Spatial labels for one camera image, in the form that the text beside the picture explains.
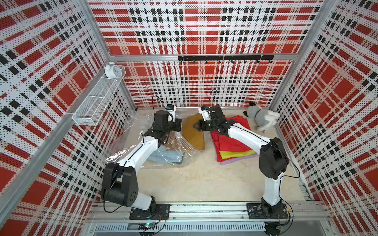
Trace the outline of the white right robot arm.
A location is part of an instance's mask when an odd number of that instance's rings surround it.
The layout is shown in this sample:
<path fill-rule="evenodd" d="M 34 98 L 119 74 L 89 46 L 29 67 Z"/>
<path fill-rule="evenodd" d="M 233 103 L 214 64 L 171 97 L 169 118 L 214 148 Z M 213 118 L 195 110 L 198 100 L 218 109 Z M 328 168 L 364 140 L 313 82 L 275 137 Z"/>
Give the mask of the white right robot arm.
<path fill-rule="evenodd" d="M 282 179 L 289 164 L 282 141 L 261 136 L 232 119 L 227 119 L 220 106 L 201 106 L 202 115 L 193 128 L 200 132 L 210 131 L 223 135 L 248 146 L 259 156 L 259 170 L 265 176 L 264 195 L 261 199 L 260 212 L 267 218 L 281 216 L 285 209 L 281 197 Z"/>

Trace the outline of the clear plastic vacuum bag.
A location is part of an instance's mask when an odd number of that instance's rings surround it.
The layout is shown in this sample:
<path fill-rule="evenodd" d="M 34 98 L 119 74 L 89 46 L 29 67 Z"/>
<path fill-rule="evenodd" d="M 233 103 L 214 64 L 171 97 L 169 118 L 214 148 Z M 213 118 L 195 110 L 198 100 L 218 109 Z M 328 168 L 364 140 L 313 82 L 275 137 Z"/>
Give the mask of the clear plastic vacuum bag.
<path fill-rule="evenodd" d="M 175 112 L 175 118 L 181 119 L 183 121 L 193 115 L 199 114 L 195 109 L 178 109 Z M 132 119 L 129 122 L 129 126 L 126 131 L 114 141 L 108 148 L 109 156 L 106 158 L 105 163 L 117 163 L 122 158 L 126 157 L 131 150 L 136 147 L 140 141 L 142 141 L 141 134 L 145 133 L 151 128 L 154 121 L 153 111 L 146 110 L 141 112 L 134 112 L 132 114 Z M 175 149 L 177 151 L 182 151 L 184 153 L 183 163 L 178 164 L 158 164 L 148 159 L 142 165 L 145 169 L 166 169 L 173 167 L 185 167 L 187 166 L 193 158 L 198 156 L 201 150 L 195 149 L 182 134 L 182 128 L 180 132 L 170 132 L 168 141 L 162 146 L 165 146 L 167 150 Z"/>

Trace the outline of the purple trousers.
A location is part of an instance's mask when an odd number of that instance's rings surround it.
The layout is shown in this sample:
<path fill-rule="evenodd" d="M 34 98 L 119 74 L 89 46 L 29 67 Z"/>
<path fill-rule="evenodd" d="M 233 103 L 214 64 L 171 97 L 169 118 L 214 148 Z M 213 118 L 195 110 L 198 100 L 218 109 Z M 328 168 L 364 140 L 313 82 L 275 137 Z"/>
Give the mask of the purple trousers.
<path fill-rule="evenodd" d="M 226 161 L 221 162 L 220 164 L 221 164 L 221 165 L 227 165 L 227 164 L 234 163 L 234 162 L 236 162 L 236 161 L 245 160 L 245 159 L 250 159 L 250 158 L 254 158 L 254 157 L 258 157 L 258 154 L 254 153 L 254 154 L 252 154 L 252 155 L 248 155 L 248 156 L 231 158 L 231 159 L 228 159 L 228 160 L 226 160 Z"/>

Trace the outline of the light blue garment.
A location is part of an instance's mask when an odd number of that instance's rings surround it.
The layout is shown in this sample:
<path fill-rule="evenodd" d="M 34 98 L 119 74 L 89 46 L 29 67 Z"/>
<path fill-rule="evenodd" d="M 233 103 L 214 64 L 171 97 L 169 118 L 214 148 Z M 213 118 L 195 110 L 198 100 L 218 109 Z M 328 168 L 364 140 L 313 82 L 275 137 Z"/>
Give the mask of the light blue garment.
<path fill-rule="evenodd" d="M 158 164 L 182 164 L 184 153 L 175 149 L 167 150 L 165 146 L 160 146 L 149 157 L 148 160 Z"/>

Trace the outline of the brown trousers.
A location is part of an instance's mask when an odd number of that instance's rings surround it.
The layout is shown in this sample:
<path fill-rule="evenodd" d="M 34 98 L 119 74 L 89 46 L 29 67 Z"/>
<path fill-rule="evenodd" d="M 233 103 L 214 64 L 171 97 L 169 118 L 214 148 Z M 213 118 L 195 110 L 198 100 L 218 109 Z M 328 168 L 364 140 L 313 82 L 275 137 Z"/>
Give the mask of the brown trousers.
<path fill-rule="evenodd" d="M 205 150 L 205 139 L 203 132 L 193 128 L 199 120 L 202 119 L 201 114 L 196 114 L 186 118 L 182 124 L 183 137 L 197 150 Z"/>

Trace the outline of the lime green trousers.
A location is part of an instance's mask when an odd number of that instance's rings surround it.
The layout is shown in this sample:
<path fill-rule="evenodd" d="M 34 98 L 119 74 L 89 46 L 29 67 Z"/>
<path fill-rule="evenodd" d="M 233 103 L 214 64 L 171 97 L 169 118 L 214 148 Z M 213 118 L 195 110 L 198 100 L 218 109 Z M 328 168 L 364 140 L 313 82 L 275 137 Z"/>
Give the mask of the lime green trousers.
<path fill-rule="evenodd" d="M 245 152 L 239 152 L 239 151 L 219 151 L 221 159 L 226 160 L 230 158 L 237 158 L 237 157 L 245 157 L 252 154 L 256 154 L 254 150 L 248 150 Z"/>

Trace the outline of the red trousers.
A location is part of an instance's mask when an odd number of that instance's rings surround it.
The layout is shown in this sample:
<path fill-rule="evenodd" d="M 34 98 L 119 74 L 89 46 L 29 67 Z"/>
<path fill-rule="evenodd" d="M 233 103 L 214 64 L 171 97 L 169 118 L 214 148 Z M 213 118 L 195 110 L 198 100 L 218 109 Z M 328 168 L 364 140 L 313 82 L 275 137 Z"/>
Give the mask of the red trousers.
<path fill-rule="evenodd" d="M 220 143 L 218 141 L 214 142 L 216 154 L 217 154 L 217 161 L 223 162 L 229 159 L 232 159 L 232 152 L 233 148 L 232 145 L 228 143 Z"/>
<path fill-rule="evenodd" d="M 245 119 L 242 116 L 235 116 L 232 118 L 227 118 L 227 120 L 234 120 L 241 124 L 244 128 L 250 129 L 249 122 L 247 119 Z M 225 135 L 218 135 L 216 132 L 212 133 L 212 139 L 214 142 L 214 145 L 216 147 L 216 150 L 218 151 L 235 151 L 235 152 L 246 152 L 252 150 L 247 145 L 232 139 L 230 137 L 226 137 Z"/>

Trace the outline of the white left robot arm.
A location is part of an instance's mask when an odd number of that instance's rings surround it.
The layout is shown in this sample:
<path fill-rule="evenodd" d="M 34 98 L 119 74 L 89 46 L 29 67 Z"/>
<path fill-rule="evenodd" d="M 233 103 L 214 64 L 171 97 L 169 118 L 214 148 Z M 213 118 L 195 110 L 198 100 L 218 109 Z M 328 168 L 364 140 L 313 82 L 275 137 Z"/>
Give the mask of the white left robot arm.
<path fill-rule="evenodd" d="M 108 163 L 103 171 L 101 199 L 141 211 L 142 217 L 156 215 L 155 197 L 139 191 L 137 173 L 158 148 L 168 141 L 170 132 L 181 131 L 182 120 L 175 118 L 175 107 L 156 111 L 150 129 L 141 134 L 142 141 L 117 163 Z"/>

